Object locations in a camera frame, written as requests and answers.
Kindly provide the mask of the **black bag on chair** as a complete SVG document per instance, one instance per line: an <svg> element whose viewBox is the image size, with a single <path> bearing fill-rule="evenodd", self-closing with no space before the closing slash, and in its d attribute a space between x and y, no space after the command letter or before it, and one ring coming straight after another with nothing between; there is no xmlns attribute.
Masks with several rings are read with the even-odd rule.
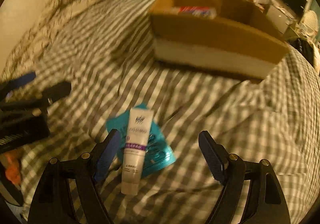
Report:
<svg viewBox="0 0 320 224"><path fill-rule="evenodd" d="M308 63L314 67L314 50L306 38L289 38L287 43L298 50Z"/></svg>

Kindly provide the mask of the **white purple cream tube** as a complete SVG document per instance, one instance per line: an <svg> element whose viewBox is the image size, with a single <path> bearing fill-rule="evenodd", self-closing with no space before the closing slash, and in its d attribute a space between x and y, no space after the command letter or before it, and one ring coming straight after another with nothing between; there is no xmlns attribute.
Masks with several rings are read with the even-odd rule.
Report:
<svg viewBox="0 0 320 224"><path fill-rule="evenodd" d="M125 195L138 193L152 121L153 111L130 110L121 175L121 192Z"/></svg>

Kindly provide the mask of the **teal plastic packet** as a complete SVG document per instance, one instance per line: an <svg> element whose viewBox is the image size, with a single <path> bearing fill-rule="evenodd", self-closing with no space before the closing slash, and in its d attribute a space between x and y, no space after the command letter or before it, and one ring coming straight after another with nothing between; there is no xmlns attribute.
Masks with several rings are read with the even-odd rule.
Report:
<svg viewBox="0 0 320 224"><path fill-rule="evenodd" d="M117 157L121 163L123 163L124 159L125 139L129 123L129 115L130 111L127 110L119 116L110 118L106 121L106 129L108 132L112 129L117 129L120 132L121 141L120 147L117 151ZM174 152L167 144L160 127L155 123L155 121L153 121L151 124L148 145L146 147L142 177L146 177L160 171L165 167L172 165L174 162L176 162Z"/></svg>

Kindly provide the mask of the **brown cardboard box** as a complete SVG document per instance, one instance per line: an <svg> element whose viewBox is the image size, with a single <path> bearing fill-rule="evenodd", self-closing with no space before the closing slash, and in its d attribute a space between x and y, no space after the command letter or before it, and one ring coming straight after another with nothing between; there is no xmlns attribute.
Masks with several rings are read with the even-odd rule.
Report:
<svg viewBox="0 0 320 224"><path fill-rule="evenodd" d="M206 19L173 7L215 8ZM150 8L155 58L160 61L263 80L289 52L272 22L246 0L156 0Z"/></svg>

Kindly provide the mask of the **plastic bottle red blue label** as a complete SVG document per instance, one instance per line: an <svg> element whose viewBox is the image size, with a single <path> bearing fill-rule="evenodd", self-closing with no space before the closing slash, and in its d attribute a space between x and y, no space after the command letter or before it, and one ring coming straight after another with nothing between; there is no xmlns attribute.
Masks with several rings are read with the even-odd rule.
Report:
<svg viewBox="0 0 320 224"><path fill-rule="evenodd" d="M173 7L170 9L171 13L191 15L195 17L201 17L206 19L214 19L217 16L215 8L203 7L203 6L181 6Z"/></svg>

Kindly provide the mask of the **grey cabinet under television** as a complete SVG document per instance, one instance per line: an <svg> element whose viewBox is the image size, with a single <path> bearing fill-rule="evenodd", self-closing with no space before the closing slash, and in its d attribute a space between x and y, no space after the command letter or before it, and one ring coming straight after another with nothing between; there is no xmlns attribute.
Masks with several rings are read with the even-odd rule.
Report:
<svg viewBox="0 0 320 224"><path fill-rule="evenodd" d="M285 39L298 36L296 32L296 19L285 9L270 4L268 8L265 9L265 15Z"/></svg>

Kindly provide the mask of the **grey checkered duvet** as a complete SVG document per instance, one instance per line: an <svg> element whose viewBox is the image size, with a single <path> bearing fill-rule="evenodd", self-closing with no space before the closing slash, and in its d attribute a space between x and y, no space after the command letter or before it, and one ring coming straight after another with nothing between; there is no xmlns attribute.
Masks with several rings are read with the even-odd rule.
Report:
<svg viewBox="0 0 320 224"><path fill-rule="evenodd" d="M319 194L319 76L291 50L260 84L167 68L153 58L147 12L154 0L98 0L73 17L35 60L3 70L2 79L33 70L14 93L31 97L61 80L72 92L49 109L48 139L24 147L22 214L28 217L40 176L52 157L77 158L103 140L105 123L144 103L155 112L176 162L120 192L121 166L100 189L115 223L204 223L220 185L198 145L207 130L227 151L248 161L268 159L292 223Z"/></svg>

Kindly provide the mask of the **white oval vanity mirror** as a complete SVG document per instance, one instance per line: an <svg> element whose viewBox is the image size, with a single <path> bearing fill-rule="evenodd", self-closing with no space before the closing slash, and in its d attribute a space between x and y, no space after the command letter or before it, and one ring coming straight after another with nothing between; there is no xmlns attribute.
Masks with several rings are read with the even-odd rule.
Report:
<svg viewBox="0 0 320 224"><path fill-rule="evenodd" d="M313 10L308 10L304 15L301 22L301 29L304 34L313 38L318 32L318 17Z"/></svg>

